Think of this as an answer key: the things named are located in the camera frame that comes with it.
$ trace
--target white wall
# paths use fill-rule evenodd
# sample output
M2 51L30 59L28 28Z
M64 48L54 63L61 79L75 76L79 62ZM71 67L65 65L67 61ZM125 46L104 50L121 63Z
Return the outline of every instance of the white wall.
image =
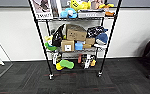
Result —
M113 20L105 20L104 27L111 29ZM66 22L50 22L50 29L57 29ZM68 22L85 29L97 26L99 21ZM46 24L40 23L43 37ZM110 44L108 57L141 56L150 40L150 9L121 9ZM43 49L29 8L0 8L0 43L12 61L44 60Z

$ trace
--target floor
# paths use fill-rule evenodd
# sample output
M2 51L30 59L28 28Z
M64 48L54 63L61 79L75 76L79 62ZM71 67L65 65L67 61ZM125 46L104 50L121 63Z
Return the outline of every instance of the floor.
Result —
M106 59L103 75L96 77L101 61L83 69L57 71L49 80L46 62L13 62L0 78L0 94L150 94L150 67L142 58Z

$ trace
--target bag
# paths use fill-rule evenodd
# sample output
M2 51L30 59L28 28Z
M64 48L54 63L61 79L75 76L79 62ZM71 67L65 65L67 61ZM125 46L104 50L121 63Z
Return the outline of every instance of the bag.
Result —
M96 26L88 28L87 30L87 38L95 38L97 35L106 32L103 26Z
M57 31L54 32L53 34L53 39L52 39L52 45L56 46L56 47L60 47L61 46L61 42L63 39L63 34L62 34L62 30L64 28L64 25L61 25Z

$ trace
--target orange object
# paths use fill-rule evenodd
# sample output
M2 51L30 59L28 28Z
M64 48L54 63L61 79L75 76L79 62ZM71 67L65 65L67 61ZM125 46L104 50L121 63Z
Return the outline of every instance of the orange object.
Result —
M115 14L114 12L112 12L112 13L111 12L105 12L105 16L112 17L112 16L114 16L114 14Z

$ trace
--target package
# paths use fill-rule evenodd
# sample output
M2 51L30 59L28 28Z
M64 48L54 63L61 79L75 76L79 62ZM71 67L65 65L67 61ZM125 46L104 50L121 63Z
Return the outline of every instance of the package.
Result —
M83 48L91 48L91 44L83 44Z
M62 51L74 51L74 41L62 40L61 42Z
M66 31L68 31L68 29L71 29L74 31L86 32L86 30L83 27L74 25L74 24L66 24Z
M66 24L67 40L85 41L87 32L78 25Z
M86 38L85 43L94 45L95 44L95 38Z
M79 12L78 18L105 17L105 12Z
M75 31L73 29L67 30L67 40L85 41L87 32Z

